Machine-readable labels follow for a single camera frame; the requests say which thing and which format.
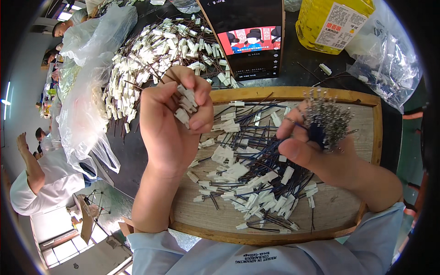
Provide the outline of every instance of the yellow bottle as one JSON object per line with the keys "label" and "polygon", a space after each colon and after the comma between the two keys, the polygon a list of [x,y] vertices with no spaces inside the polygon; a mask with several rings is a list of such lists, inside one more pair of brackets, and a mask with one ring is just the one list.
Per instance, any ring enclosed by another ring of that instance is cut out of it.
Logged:
{"label": "yellow bottle", "polygon": [[303,0],[298,39],[309,50],[338,55],[374,10],[372,0]]}

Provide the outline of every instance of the wooden tray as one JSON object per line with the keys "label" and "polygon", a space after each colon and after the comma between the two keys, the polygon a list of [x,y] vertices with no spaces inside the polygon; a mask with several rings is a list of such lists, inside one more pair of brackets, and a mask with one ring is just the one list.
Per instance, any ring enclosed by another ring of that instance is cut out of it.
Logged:
{"label": "wooden tray", "polygon": [[[214,113],[222,111],[231,100],[247,102],[260,101],[274,92],[270,100],[279,99],[288,101],[283,105],[295,106],[304,99],[303,91],[310,87],[257,87],[211,92],[214,102]],[[357,154],[379,165],[382,147],[382,112],[380,98],[361,92],[340,89],[326,89],[328,96],[337,95],[337,102],[351,107],[356,114],[350,126],[359,129],[354,134]],[[220,132],[204,134],[201,141],[219,135]],[[196,159],[207,158],[212,155],[217,146],[199,150]],[[217,163],[207,160],[200,165],[190,168],[200,180],[208,180],[206,172],[215,170]],[[288,235],[257,231],[252,229],[236,230],[235,226],[243,223],[243,214],[233,208],[229,202],[218,198],[216,201],[219,210],[216,210],[212,201],[193,202],[199,186],[193,183],[185,174],[174,198],[173,209],[175,221],[170,228],[215,241],[239,243],[257,246],[273,246],[296,242],[308,242],[343,236],[353,232],[366,212],[365,203],[350,192],[325,184],[319,185],[319,192],[315,194],[316,208],[314,210],[315,230],[311,232],[312,211],[307,200],[300,200],[292,213],[290,220],[301,228]]]}

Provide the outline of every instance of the video on phone screen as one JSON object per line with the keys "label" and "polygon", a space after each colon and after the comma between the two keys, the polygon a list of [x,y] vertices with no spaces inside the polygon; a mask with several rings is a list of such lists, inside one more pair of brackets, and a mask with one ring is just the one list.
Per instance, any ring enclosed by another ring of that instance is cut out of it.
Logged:
{"label": "video on phone screen", "polygon": [[226,55],[250,51],[279,50],[281,26],[237,29],[219,33],[219,40]]}

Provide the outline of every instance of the phone screen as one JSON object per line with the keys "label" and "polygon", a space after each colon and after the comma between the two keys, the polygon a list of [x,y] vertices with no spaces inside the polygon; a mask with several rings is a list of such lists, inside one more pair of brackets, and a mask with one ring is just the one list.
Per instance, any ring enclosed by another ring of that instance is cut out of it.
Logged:
{"label": "phone screen", "polygon": [[278,77],[282,0],[199,0],[237,81]]}

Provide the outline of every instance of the forearm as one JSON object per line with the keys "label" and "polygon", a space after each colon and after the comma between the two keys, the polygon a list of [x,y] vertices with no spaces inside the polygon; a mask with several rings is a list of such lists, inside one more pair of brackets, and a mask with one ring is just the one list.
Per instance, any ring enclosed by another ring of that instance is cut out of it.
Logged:
{"label": "forearm", "polygon": [[346,188],[364,200],[372,212],[383,211],[402,199],[402,184],[391,171],[358,159],[356,180]]}
{"label": "forearm", "polygon": [[44,186],[44,178],[45,174],[43,170],[41,170],[40,164],[35,159],[35,157],[29,152],[25,150],[22,152],[23,160],[26,163],[26,172],[28,174],[28,183],[29,187],[37,194],[40,189]]}
{"label": "forearm", "polygon": [[171,203],[181,176],[167,177],[147,165],[132,209],[136,231],[158,233],[167,230]]}

